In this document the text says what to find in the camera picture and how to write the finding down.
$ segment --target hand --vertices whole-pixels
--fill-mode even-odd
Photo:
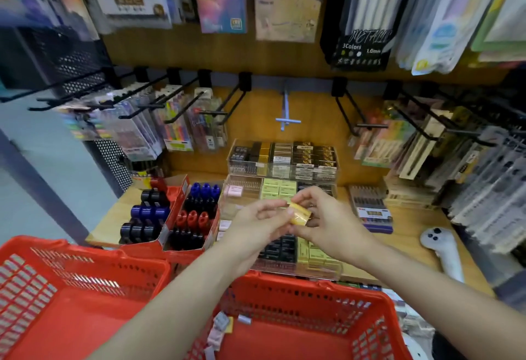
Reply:
[[[264,199],[241,209],[215,244],[233,260],[234,278],[244,275],[269,243],[289,232],[293,211],[284,199]]]
[[[299,191],[292,202],[312,212],[307,226],[293,225],[292,233],[317,245],[334,259],[363,268],[371,247],[379,244],[346,205],[312,186]]]

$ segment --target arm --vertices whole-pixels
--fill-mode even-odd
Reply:
[[[387,284],[465,357],[524,358],[526,317],[382,244],[362,226],[349,205],[318,187],[300,191],[293,202],[314,214],[310,227],[293,226],[293,233]]]
[[[90,360],[183,359],[231,282],[259,252],[289,230],[286,201],[258,201],[234,218],[223,239],[198,257]]]

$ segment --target white game controller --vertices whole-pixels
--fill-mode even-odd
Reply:
[[[420,236],[420,243],[437,253],[447,275],[461,283],[464,282],[457,242],[451,230],[441,227],[429,228]]]

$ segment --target red shopping basket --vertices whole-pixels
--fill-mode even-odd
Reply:
[[[217,311],[234,321],[218,360],[411,360],[391,299],[382,292],[250,271]],[[186,359],[201,360],[212,319]]]
[[[0,359],[83,359],[170,277],[165,261],[25,236],[0,262]]]

